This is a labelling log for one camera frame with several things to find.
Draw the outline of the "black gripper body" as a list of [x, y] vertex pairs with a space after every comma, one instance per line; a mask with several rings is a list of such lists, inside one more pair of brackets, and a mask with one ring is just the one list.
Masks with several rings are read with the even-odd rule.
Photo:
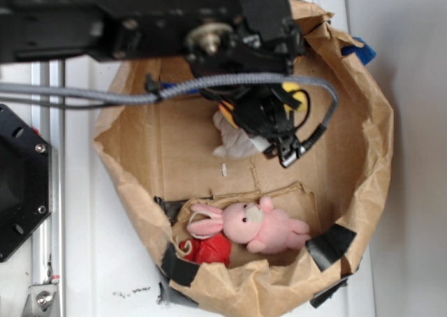
[[184, 39], [196, 77], [232, 75], [235, 84], [214, 84], [200, 94], [216, 101], [231, 126], [243, 130], [259, 152], [288, 167], [307, 151], [296, 132], [300, 103], [285, 92], [280, 75], [292, 75], [305, 53], [302, 30], [288, 0], [238, 0], [234, 20], [212, 20]]

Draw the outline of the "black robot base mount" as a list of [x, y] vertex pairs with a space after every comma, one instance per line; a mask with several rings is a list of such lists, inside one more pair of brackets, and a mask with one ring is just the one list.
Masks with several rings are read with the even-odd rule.
[[6, 262], [45, 220], [48, 160], [36, 151], [46, 141], [7, 105], [1, 105], [1, 262]]

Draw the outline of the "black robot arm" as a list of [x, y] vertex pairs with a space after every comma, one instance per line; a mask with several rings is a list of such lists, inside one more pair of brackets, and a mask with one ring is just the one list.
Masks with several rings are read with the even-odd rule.
[[293, 112], [308, 94], [285, 87], [304, 52], [288, 0], [1, 0], [2, 63], [181, 56], [193, 81], [162, 89], [148, 79], [142, 101], [197, 91], [284, 167], [318, 138], [297, 137]]

